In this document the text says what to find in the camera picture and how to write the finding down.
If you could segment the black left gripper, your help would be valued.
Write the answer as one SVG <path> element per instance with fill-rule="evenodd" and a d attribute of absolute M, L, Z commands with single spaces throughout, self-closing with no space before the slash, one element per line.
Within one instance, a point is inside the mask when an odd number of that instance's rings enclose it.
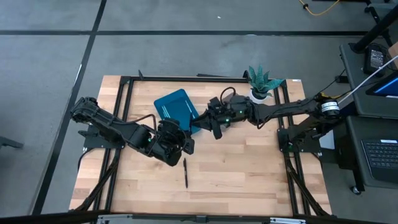
<path fill-rule="evenodd" d="M 176 166 L 185 152 L 188 155 L 194 153 L 195 140 L 192 138 L 192 127 L 189 124 L 182 125 L 175 119 L 163 119 L 159 121 L 156 132 L 156 140 L 159 145 L 154 150 L 157 159 L 169 166 Z"/>

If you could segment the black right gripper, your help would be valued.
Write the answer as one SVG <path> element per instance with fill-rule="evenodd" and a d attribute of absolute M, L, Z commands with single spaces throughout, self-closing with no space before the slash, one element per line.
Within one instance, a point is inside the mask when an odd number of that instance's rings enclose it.
<path fill-rule="evenodd" d="M 210 100 L 210 112 L 193 118 L 192 126 L 212 131 L 215 139 L 222 137 L 221 125 L 244 121 L 248 118 L 251 101 L 242 95 L 233 95 L 229 101 L 222 103 L 217 97 Z"/>

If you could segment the teal plastic bin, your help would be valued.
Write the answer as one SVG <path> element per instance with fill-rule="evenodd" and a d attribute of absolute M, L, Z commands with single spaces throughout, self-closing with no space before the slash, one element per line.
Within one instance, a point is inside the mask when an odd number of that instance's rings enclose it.
<path fill-rule="evenodd" d="M 192 114 L 189 112 L 185 100 L 190 100 L 184 89 L 179 89 L 173 93 L 165 95 L 154 101 L 154 106 L 161 119 L 164 118 L 162 106 L 165 106 L 172 119 L 180 123 L 180 127 L 184 124 L 190 124 Z M 200 131 L 200 128 L 192 127 L 192 133 Z"/>

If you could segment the white plant pot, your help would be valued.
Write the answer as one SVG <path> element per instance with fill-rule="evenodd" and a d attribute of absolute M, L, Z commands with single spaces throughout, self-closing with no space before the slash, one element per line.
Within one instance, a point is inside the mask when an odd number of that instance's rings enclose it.
<path fill-rule="evenodd" d="M 249 96 L 249 99 L 250 99 L 253 103 L 256 103 L 256 104 L 263 104 L 268 98 L 270 98 L 270 96 L 265 96 L 265 97 L 262 97 L 262 96 L 261 96 L 260 98 L 256 98 L 255 95 L 254 95 L 253 90 L 250 90 L 250 91 L 249 91 L 248 96 Z"/>

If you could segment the green succulent plant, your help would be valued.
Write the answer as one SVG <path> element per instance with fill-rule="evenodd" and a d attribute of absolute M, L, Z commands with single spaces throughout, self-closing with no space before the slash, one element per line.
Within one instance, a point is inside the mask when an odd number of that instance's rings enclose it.
<path fill-rule="evenodd" d="M 258 66 L 257 71 L 252 66 L 248 70 L 248 82 L 251 85 L 253 97 L 264 100 L 273 97 L 272 90 L 280 87 L 284 79 L 269 79 L 270 71 L 263 72 L 262 65 Z"/>

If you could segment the dark grey side desk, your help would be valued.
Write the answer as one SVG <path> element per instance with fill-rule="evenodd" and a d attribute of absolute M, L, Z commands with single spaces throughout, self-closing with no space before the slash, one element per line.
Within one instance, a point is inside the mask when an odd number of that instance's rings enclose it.
<path fill-rule="evenodd" d="M 348 81 L 352 89 L 353 101 L 349 106 L 355 107 L 355 114 L 347 117 L 346 127 L 353 142 L 354 152 L 359 167 L 360 177 L 368 187 L 398 189 L 398 184 L 379 181 L 371 177 L 368 163 L 363 152 L 363 139 L 398 139 L 398 98 L 367 95 L 366 91 L 373 85 L 364 86 L 366 82 L 379 82 L 363 73 L 362 55 L 353 52 L 348 44 L 340 46 Z"/>

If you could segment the black power adapter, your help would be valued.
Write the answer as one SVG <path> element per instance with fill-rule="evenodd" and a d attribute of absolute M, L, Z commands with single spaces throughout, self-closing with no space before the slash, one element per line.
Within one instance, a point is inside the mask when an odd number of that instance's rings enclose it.
<path fill-rule="evenodd" d="M 367 75 L 371 75 L 376 72 L 379 67 L 383 66 L 385 61 L 385 50 L 380 45 L 369 45 L 365 50 L 363 72 Z"/>

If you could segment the black keyboard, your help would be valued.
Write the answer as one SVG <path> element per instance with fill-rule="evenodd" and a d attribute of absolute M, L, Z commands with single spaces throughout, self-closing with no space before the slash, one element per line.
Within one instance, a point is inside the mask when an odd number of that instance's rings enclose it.
<path fill-rule="evenodd" d="M 361 141 L 373 179 L 398 184 L 398 139 Z"/>

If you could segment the laptop with blue screen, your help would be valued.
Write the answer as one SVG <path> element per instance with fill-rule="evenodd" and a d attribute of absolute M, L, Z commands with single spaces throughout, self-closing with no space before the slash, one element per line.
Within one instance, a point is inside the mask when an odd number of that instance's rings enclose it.
<path fill-rule="evenodd" d="M 398 98 L 398 71 L 377 82 L 366 91 L 366 94 Z"/>

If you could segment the black slanted pole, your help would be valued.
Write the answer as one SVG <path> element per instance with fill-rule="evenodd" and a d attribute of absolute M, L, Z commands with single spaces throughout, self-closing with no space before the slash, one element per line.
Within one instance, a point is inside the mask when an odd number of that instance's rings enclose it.
<path fill-rule="evenodd" d="M 382 35 L 389 47 L 392 46 L 392 40 L 389 37 L 388 28 L 398 19 L 398 4 L 396 4 L 366 35 L 357 43 L 350 43 L 349 46 L 353 52 L 361 53 L 369 46 L 379 35 Z"/>

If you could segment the black table frame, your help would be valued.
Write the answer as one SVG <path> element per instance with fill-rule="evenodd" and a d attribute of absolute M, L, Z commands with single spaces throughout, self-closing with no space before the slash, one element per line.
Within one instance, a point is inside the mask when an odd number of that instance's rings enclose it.
<path fill-rule="evenodd" d="M 135 81 L 120 85 L 117 76 L 105 76 L 96 96 L 101 108 L 113 112 L 120 101 L 120 116 L 128 120 L 153 114 L 154 101 L 184 89 L 202 113 L 209 100 L 236 91 L 249 93 L 247 83 Z M 111 211 L 115 213 L 181 215 L 292 214 L 283 155 L 277 141 L 280 122 L 270 120 L 262 129 L 239 122 L 223 131 L 194 134 L 195 151 L 184 154 L 176 166 L 146 157 L 131 148 L 121 151 Z M 188 189 L 183 159 L 187 160 Z"/>

